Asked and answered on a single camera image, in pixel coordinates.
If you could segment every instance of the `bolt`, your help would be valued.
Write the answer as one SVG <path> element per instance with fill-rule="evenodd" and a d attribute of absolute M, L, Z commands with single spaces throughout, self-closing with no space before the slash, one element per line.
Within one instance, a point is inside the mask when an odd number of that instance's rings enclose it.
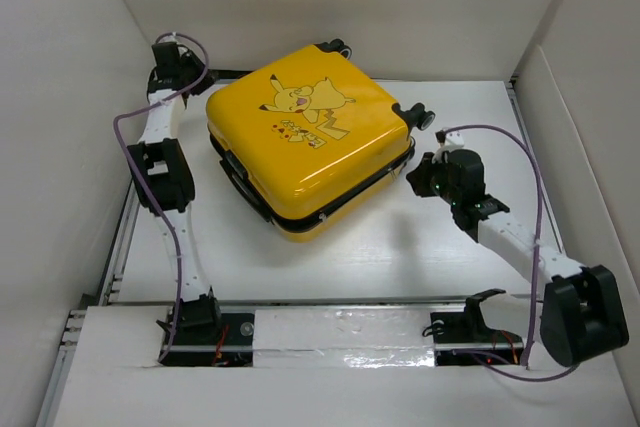
<path fill-rule="evenodd" d="M 243 323 L 240 326 L 240 333 L 245 337 L 253 335 L 253 324 L 251 322 Z"/>

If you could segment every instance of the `suitcase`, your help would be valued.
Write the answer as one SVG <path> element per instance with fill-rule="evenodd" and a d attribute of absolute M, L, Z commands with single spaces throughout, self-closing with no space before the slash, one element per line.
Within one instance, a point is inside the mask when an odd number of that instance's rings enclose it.
<path fill-rule="evenodd" d="M 308 241 L 391 183 L 413 157 L 404 111 L 347 57 L 341 40 L 309 45 L 216 91 L 211 142 L 247 202 L 294 241 Z"/>

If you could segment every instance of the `pikachu ear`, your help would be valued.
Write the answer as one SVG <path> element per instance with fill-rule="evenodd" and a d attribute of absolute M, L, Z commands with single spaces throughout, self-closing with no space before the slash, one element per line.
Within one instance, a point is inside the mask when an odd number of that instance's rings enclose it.
<path fill-rule="evenodd" d="M 275 75 L 272 75 L 270 80 L 271 80 L 271 85 L 273 85 L 273 88 L 276 89 L 278 92 L 282 92 L 284 90 L 282 88 L 282 84 L 280 83 L 280 81 Z"/>

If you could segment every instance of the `white table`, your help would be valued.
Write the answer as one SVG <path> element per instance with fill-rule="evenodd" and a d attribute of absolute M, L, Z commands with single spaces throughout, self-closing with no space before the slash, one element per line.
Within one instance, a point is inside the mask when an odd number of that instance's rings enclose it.
<path fill-rule="evenodd" d="M 501 82 L 383 85 L 404 108 L 424 102 L 437 114 L 431 128 L 414 133 L 417 153 L 405 172 L 424 151 L 437 148 L 434 133 L 443 126 L 486 123 L 520 137 Z M 285 240 L 244 202 L 218 165 L 206 128 L 207 98 L 190 100 L 179 138 L 196 182 L 197 246 L 220 300 L 406 300 L 467 296 L 493 287 L 528 293 L 527 281 L 458 230 L 445 202 L 415 197 L 404 175 L 313 242 Z M 523 153 L 497 133 L 467 131 L 464 138 L 483 158 L 488 192 L 533 228 L 535 188 Z M 548 215 L 543 238 L 555 243 Z M 171 301 L 174 295 L 158 227 L 141 209 L 118 301 Z"/>
<path fill-rule="evenodd" d="M 56 427 L 636 425 L 611 354 L 543 385 L 479 366 L 158 367 L 166 310 L 89 309 Z"/>

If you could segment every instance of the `wall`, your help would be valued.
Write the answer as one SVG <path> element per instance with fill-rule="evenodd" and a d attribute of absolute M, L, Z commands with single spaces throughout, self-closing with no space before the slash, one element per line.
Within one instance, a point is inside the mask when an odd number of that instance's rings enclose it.
<path fill-rule="evenodd" d="M 640 412 L 638 0 L 560 0 L 518 98 L 569 253 L 611 268 L 631 344 L 616 354 Z"/>
<path fill-rule="evenodd" d="M 0 426 L 33 426 L 67 313 L 104 268 L 128 183 L 110 121 L 144 101 L 151 56 L 121 0 L 0 12 Z"/>
<path fill-rule="evenodd" d="M 507 80 L 550 0 L 125 1 L 148 40 L 176 25 L 220 68 L 256 68 L 340 36 L 377 77 Z"/>

